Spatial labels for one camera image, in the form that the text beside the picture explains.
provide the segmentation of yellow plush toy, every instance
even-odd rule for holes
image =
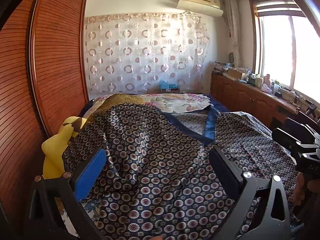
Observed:
[[[76,137],[87,120],[72,116],[67,118],[59,129],[59,132],[42,143],[42,151],[45,154],[43,164],[44,179],[54,179],[64,173],[62,154],[70,143],[71,136]]]

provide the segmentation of wooden slats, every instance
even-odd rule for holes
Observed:
[[[17,230],[32,179],[44,159],[40,148],[44,135],[33,108],[26,67],[32,5],[33,0],[23,0],[0,31],[0,200]]]
[[[17,230],[30,184],[42,174],[44,128],[56,133],[88,101],[85,0],[37,1],[23,0],[0,31],[0,200]]]
[[[36,20],[35,69],[42,107],[56,133],[86,103],[80,59],[83,0],[41,0]]]

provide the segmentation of blue grip pad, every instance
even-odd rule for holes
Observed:
[[[100,149],[82,171],[75,183],[74,195],[77,201],[88,196],[103,166],[106,164],[106,159],[107,156],[105,150]]]

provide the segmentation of white wall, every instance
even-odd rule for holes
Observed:
[[[243,67],[252,69],[253,25],[249,0],[237,0],[240,16],[240,56]]]
[[[85,16],[133,13],[133,12],[183,12],[176,9],[179,0],[87,0]],[[204,62],[204,86],[202,93],[210,91],[212,65],[215,60],[228,62],[228,54],[231,52],[231,38],[229,28],[223,18],[202,16],[202,22],[210,35],[210,45]]]

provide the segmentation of cardboard box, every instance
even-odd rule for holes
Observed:
[[[242,72],[239,72],[230,68],[228,69],[227,74],[235,79],[241,79],[241,80],[245,80],[247,77],[249,77],[249,74],[244,74]]]
[[[179,94],[180,88],[160,89],[160,94]]]

